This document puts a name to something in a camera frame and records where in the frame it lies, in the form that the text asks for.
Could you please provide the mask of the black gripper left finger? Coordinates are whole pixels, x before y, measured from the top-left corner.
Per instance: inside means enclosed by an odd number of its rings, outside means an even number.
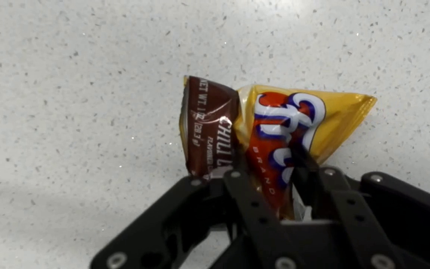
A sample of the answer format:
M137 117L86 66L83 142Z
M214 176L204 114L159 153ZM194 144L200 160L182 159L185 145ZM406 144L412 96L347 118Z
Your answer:
M295 269L280 223L240 170L211 181L182 178L102 247L89 269L179 269L217 229L229 242L207 269Z

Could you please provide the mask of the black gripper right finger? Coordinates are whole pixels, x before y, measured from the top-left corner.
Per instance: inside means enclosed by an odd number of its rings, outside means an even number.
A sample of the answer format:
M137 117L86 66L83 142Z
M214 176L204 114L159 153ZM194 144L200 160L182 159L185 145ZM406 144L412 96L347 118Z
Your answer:
M313 220L331 220L359 269L430 269L430 193L383 172L355 181L291 151L291 182Z

